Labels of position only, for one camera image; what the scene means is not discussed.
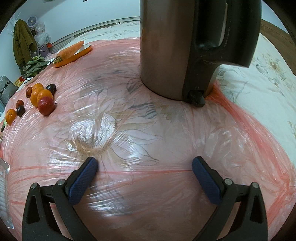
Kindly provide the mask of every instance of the kettle handle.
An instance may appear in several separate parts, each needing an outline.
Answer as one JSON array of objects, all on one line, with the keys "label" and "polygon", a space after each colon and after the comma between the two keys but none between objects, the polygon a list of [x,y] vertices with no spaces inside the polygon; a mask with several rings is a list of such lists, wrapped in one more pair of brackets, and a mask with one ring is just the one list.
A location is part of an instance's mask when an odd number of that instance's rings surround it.
[{"label": "kettle handle", "polygon": [[190,91],[208,94],[210,81],[216,77],[212,75],[219,65],[249,67],[261,23],[261,0],[195,0],[194,4],[192,40],[182,90],[188,102],[193,102]]}]

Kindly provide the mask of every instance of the olive green jacket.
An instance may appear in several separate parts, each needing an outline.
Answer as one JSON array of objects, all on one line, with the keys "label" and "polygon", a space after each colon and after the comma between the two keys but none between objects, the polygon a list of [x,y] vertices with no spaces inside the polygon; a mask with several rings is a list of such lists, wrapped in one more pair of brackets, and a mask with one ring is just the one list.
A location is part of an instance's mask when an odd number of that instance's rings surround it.
[{"label": "olive green jacket", "polygon": [[13,53],[17,65],[32,60],[30,51],[36,51],[37,44],[27,23],[19,19],[15,24],[13,35]]}]

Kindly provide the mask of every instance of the pink plastic sheet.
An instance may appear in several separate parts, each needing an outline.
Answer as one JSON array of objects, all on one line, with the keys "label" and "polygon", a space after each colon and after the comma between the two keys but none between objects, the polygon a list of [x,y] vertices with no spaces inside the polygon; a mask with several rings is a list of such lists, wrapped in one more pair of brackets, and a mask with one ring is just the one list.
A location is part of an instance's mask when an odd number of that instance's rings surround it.
[{"label": "pink plastic sheet", "polygon": [[296,172],[266,128],[217,86],[203,108],[148,90],[139,77],[138,39],[92,45],[86,56],[48,67],[38,78],[57,86],[49,117],[31,105],[25,89],[6,107],[22,99],[26,109],[1,144],[17,239],[30,185],[66,179],[88,156],[99,161],[100,172],[75,209],[98,240],[191,241],[215,209],[192,173],[196,156],[223,178],[260,184],[271,239],[295,204]]}]

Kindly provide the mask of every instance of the screw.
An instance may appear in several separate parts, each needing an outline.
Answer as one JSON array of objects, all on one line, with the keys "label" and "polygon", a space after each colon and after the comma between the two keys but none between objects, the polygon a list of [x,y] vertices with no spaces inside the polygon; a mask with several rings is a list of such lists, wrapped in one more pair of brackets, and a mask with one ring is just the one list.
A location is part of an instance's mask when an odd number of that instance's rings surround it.
[{"label": "screw", "polygon": [[224,180],[224,182],[225,182],[226,185],[231,185],[232,184],[232,181],[229,178],[226,178]]},{"label": "screw", "polygon": [[37,183],[33,183],[32,185],[31,185],[31,188],[32,189],[34,189],[34,188],[36,188],[37,187]]},{"label": "screw", "polygon": [[60,180],[57,181],[57,184],[60,185],[60,186],[63,185],[64,183],[65,183],[64,179],[60,179]]},{"label": "screw", "polygon": [[258,183],[252,183],[253,187],[254,188],[258,188],[259,187],[259,184]]}]

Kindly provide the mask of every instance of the wooden floor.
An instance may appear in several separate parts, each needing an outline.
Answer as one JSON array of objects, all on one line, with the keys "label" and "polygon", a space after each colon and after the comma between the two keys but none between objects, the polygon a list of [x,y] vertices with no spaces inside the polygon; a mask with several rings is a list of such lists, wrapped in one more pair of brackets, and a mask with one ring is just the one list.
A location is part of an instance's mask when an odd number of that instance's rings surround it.
[{"label": "wooden floor", "polygon": [[296,46],[290,35],[265,20],[261,21],[260,33],[276,47],[296,75]]}]

